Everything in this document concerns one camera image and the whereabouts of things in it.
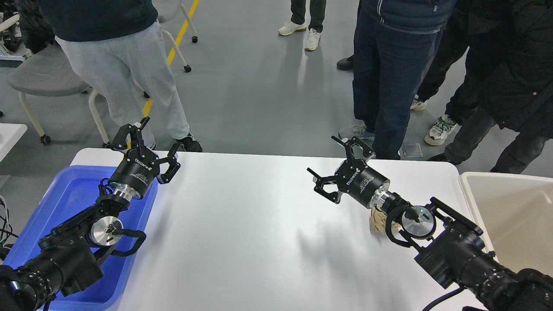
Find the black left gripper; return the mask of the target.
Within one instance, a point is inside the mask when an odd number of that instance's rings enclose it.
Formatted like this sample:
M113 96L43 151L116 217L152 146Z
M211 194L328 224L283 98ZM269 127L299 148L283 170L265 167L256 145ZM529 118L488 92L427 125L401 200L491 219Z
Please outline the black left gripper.
M108 179L114 195L126 200L142 199L155 177L160 184L169 183L181 167L177 161L180 143L174 143L164 158L159 158L156 152L146 151L142 131L149 121L150 117L144 117L138 123L121 126L108 145L109 149L127 153ZM168 169L159 174L159 166L164 163L168 163Z

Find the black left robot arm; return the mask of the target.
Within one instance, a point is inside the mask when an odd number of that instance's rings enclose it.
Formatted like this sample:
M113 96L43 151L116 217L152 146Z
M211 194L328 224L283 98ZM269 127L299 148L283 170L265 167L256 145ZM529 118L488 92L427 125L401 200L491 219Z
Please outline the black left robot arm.
M144 117L119 128L112 149L124 153L124 158L110 178L100 181L95 203L42 237L37 256L16 269L1 266L2 307L47 310L57 292L73 295L101 279L101 264L109 256L128 257L142 246L146 233L124 228L118 215L132 199L143 199L154 180L169 183L181 167L179 143L164 158L145 145L142 131L149 120Z

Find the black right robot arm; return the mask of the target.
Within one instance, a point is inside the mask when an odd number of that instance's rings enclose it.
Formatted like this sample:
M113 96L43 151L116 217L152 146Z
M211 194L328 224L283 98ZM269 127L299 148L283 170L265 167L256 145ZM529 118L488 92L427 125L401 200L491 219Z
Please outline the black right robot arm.
M502 266L495 252L484 252L483 234L473 221L436 197L417 206L389 191L390 181L367 161L375 152L359 137L334 140L344 147L346 160L334 175L313 173L314 190L339 203L346 193L367 209L385 214L385 234L391 242L413 247L417 264L441 287L458 284L458 289L435 299L425 310L471 291L488 311L550 311L552 278L526 268L518 273Z

